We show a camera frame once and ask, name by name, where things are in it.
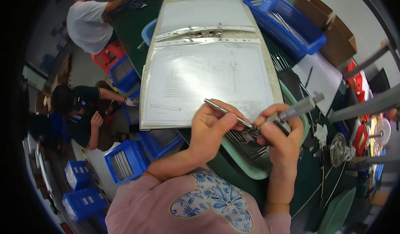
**white t-shirt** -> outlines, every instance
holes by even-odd
[[[113,27],[102,18],[106,6],[107,2],[78,1],[68,11],[68,35],[85,52],[100,53],[113,34]]]

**pink shirt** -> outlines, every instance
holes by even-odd
[[[263,217],[250,194],[203,168],[120,186],[106,217],[109,234],[289,234],[290,221],[288,213]]]

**dark hair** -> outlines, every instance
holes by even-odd
[[[66,115],[74,109],[74,98],[76,93],[66,85],[58,85],[51,96],[51,104],[54,111]]]

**binder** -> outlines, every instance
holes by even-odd
[[[140,129],[190,127],[208,95],[246,117],[283,103],[267,46],[243,0],[164,0],[143,68]]]

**pen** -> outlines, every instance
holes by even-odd
[[[308,74],[308,78],[307,78],[307,81],[306,81],[306,85],[305,85],[304,87],[307,87],[308,82],[310,81],[311,72],[312,72],[312,70],[313,70],[313,67],[314,67],[314,66],[311,66],[310,73]]]
[[[222,107],[218,106],[217,104],[212,103],[210,100],[208,100],[208,99],[206,99],[206,98],[204,99],[204,102],[206,102],[206,103],[209,104],[210,106],[214,107],[215,109],[217,109],[217,110],[223,112],[224,114],[229,113],[229,111],[223,109]],[[236,117],[236,118],[237,118],[239,124],[241,124],[241,125],[243,125],[243,126],[245,126],[245,127],[248,127],[248,128],[252,128],[252,127],[253,127],[252,124],[250,124],[250,123],[244,121],[243,119],[241,119],[241,118],[239,118],[239,117]]]

